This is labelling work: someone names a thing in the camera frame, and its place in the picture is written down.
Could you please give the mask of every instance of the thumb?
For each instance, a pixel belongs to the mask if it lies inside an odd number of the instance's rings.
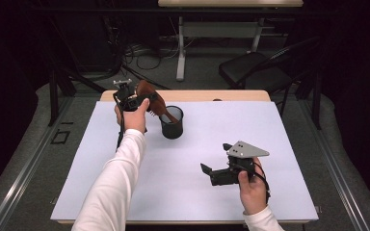
[[[149,107],[149,99],[148,98],[145,98],[143,100],[143,103],[141,103],[140,107],[138,107],[137,110],[139,110],[142,113],[145,113],[146,112],[146,109],[148,109],[148,107]]]
[[[250,187],[248,173],[246,171],[239,172],[238,180],[240,191],[241,192],[247,191]]]

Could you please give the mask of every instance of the white long sleeve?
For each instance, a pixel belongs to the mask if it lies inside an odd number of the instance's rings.
[[[72,230],[125,230],[144,154],[144,135],[126,130],[115,157],[105,164],[89,190]]]
[[[272,210],[267,206],[255,215],[243,215],[246,225],[250,231],[282,231]]]

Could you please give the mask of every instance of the human hand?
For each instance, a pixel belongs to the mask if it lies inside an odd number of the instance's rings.
[[[135,129],[142,133],[145,132],[145,112],[149,107],[149,99],[143,100],[143,103],[138,107],[135,112],[123,112],[124,114],[124,128]],[[121,125],[121,114],[119,112],[119,107],[116,105],[114,111],[117,114],[117,123]]]
[[[253,161],[261,166],[257,157]],[[261,176],[264,175],[262,169],[254,165],[254,171]],[[239,172],[240,199],[245,207],[245,215],[254,215],[267,207],[266,204],[266,186],[264,182],[256,176],[249,179],[246,171]]]

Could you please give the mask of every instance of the brown object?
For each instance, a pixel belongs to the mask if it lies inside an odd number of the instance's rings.
[[[152,85],[149,84],[147,81],[141,80],[137,86],[136,92],[137,96],[156,93],[157,99],[149,102],[149,109],[152,111],[152,113],[157,116],[165,115],[172,123],[178,122],[178,119],[176,119],[167,111],[167,106],[165,105],[165,101],[161,97],[161,95],[159,95],[158,92],[155,91]]]

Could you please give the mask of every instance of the background desk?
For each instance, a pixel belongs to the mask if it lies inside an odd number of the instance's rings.
[[[160,7],[169,8],[299,8],[302,0],[159,0]],[[184,37],[254,38],[251,51],[257,50],[264,18],[256,22],[185,22],[179,17],[179,57],[176,80],[184,80]]]
[[[318,219],[278,110],[262,90],[159,92],[167,105],[184,111],[184,134],[176,140],[165,139],[159,119],[146,114],[147,154],[133,193],[128,224],[243,223],[238,186],[212,187],[200,169],[200,163],[213,169],[226,168],[222,144],[239,140],[270,152],[261,160],[272,191],[270,206],[277,219]],[[231,99],[229,95],[239,92],[244,96],[237,101],[211,101]],[[110,99],[111,93],[107,91],[102,99]],[[169,94],[189,95],[194,102],[172,101]],[[205,101],[197,102],[198,97]],[[267,102],[252,102],[253,99]],[[97,103],[52,219],[65,223],[76,219],[91,184],[104,163],[113,157],[119,130],[114,105],[113,101]]]

